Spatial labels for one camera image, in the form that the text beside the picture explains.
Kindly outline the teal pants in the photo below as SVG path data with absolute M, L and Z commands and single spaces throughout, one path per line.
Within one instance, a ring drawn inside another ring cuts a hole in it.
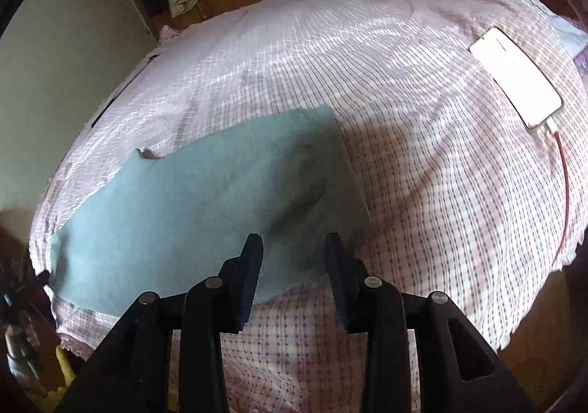
M 294 109 L 215 132 L 160 159 L 133 152 L 54 234 L 49 285 L 120 316 L 146 291 L 187 292 L 262 238 L 255 302 L 325 271 L 331 233 L 351 245 L 370 215 L 331 108 Z

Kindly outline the white smartphone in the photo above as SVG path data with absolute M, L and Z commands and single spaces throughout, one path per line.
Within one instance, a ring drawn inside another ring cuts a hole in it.
M 531 57 L 497 26 L 469 46 L 470 54 L 505 94 L 524 127 L 556 130 L 554 116 L 564 101 L 552 81 Z

